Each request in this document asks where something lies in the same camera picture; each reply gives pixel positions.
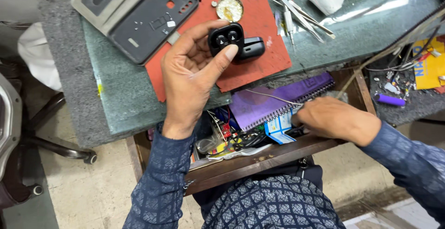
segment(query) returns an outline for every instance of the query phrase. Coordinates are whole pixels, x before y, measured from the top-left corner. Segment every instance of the white cloth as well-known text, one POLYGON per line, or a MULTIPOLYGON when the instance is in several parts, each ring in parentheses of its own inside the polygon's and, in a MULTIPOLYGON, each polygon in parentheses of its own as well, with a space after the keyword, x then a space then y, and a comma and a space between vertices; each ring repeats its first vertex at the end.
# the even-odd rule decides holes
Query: white cloth
POLYGON ((41 22, 32 24, 20 36, 18 51, 36 79, 53 90, 63 91, 41 22))

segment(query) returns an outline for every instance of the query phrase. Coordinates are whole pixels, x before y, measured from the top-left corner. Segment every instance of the office chair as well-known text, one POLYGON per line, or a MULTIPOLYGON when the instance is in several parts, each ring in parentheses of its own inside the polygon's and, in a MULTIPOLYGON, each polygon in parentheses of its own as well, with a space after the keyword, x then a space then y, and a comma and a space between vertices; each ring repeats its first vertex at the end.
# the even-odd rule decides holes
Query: office chair
POLYGON ((38 126, 64 102, 63 93, 54 95, 22 125, 22 99, 8 79, 0 74, 0 209, 23 203, 43 191, 38 184, 25 186, 22 183, 22 155, 27 147, 40 146, 63 157, 83 159, 86 164, 96 161, 97 155, 92 150, 74 150, 35 136, 38 126))

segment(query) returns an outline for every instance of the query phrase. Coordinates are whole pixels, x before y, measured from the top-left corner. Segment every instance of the open case lid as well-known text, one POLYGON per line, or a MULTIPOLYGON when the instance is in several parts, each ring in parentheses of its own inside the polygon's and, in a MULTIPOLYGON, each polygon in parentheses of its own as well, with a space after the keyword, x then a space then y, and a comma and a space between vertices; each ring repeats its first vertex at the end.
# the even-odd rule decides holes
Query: open case lid
POLYGON ((138 65, 197 9, 198 0, 71 0, 73 7, 138 65))

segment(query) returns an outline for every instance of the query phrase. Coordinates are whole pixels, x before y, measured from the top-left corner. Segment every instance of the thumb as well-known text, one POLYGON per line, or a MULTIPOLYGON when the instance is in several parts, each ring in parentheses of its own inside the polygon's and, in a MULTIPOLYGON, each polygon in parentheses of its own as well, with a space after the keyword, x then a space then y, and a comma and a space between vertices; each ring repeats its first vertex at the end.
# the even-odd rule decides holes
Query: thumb
POLYGON ((212 85, 220 77, 222 72, 230 65, 236 53, 238 52, 237 45, 228 45, 221 50, 202 70, 199 71, 201 77, 212 85))

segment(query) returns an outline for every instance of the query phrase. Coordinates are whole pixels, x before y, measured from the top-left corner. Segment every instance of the purple notebook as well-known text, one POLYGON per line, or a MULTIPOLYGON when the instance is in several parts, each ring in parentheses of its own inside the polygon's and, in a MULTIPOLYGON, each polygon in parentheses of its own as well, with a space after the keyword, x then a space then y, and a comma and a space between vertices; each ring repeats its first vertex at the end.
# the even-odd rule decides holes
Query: purple notebook
MULTIPOLYGON (((278 87, 277 89, 259 86, 250 90, 274 95, 287 101, 303 103, 326 92, 333 85, 334 79, 331 75, 322 73, 321 75, 278 87)), ((243 131, 252 129, 282 113, 288 112, 293 107, 295 108, 292 104, 246 90, 233 94, 232 103, 229 107, 243 131)))

